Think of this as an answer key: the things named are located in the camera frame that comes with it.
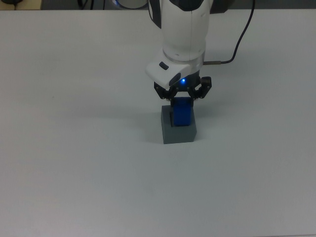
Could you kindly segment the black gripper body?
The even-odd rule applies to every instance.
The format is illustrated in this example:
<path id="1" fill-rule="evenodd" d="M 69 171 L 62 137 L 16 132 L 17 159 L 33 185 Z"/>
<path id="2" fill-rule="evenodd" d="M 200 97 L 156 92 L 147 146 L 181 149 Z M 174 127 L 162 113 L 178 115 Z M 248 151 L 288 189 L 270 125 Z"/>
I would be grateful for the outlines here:
<path id="1" fill-rule="evenodd" d="M 173 79 L 170 80 L 170 91 L 178 89 L 179 92 L 187 91 L 188 88 L 195 88 L 200 84 L 200 71 L 190 74 L 186 77 L 180 77 L 178 73 Z"/>

